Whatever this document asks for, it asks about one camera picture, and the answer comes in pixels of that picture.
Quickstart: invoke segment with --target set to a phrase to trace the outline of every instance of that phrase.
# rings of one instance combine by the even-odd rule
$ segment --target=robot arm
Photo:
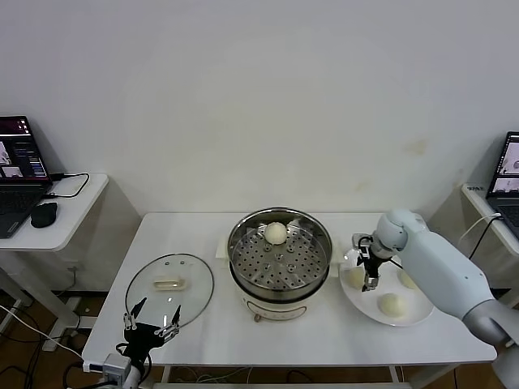
[[[375,241],[398,254],[416,285],[439,309],[462,320],[475,306],[494,300],[479,268],[437,233],[421,216],[396,210],[380,218]]]
[[[362,290],[374,289],[378,266],[398,255],[404,270],[436,308],[459,318],[488,344],[513,343],[498,356],[494,371],[506,387],[519,388],[519,312],[494,299],[476,265],[408,210],[383,215],[371,236],[356,234],[353,240],[354,247],[361,249],[359,262],[366,268]]]

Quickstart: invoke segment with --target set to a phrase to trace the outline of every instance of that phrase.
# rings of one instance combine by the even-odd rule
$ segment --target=glass pot lid
[[[214,280],[209,266],[191,254],[167,254],[143,267],[130,282],[127,312],[147,298],[137,321],[164,327],[180,309],[180,327],[195,320],[211,300]]]

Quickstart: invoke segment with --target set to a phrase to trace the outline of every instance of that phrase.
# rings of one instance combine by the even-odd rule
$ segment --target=laptop screen
[[[0,182],[49,180],[25,116],[0,117]]]
[[[508,132],[487,197],[519,197],[519,132]]]

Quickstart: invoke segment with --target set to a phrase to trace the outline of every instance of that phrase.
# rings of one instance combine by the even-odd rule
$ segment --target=floor
[[[103,304],[103,297],[83,298],[77,312],[82,315],[98,314]],[[9,297],[0,296],[0,304],[8,306],[12,304]],[[26,310],[38,323],[39,327],[50,329],[55,317],[39,303],[35,302]],[[37,340],[37,335],[19,323],[11,324],[6,335],[19,340]],[[69,340],[72,347],[81,348],[88,334],[79,334]],[[9,369],[10,365],[16,365],[23,370],[27,369],[31,355],[38,349],[38,343],[17,343],[0,336],[0,387],[10,389],[24,389],[24,374],[17,370]],[[59,348],[53,353],[41,352],[34,372],[33,389],[59,389],[62,387],[62,375],[66,367],[79,358],[74,354]],[[404,368],[404,374],[409,377],[418,367],[408,366]],[[202,366],[173,367],[169,377],[171,383],[194,382],[196,377],[204,374],[220,377],[236,372],[237,369],[208,368]],[[244,383],[247,381],[249,369],[242,370],[225,379],[228,383]],[[159,382],[162,376],[162,368],[154,367],[152,378]],[[98,382],[98,374],[85,374],[79,369],[72,369],[68,376],[68,384],[71,387],[82,387]],[[456,369],[458,389],[501,389],[489,364],[463,365]],[[250,383],[374,383],[390,382],[388,369],[386,368],[254,368],[249,377]],[[438,379],[427,389],[456,389],[454,374],[450,373]]]

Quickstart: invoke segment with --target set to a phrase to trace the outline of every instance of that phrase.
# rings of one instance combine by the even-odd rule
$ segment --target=black mouse
[[[58,205],[56,203],[45,203],[34,207],[31,212],[32,227],[43,229],[51,225],[56,220],[56,211]]]

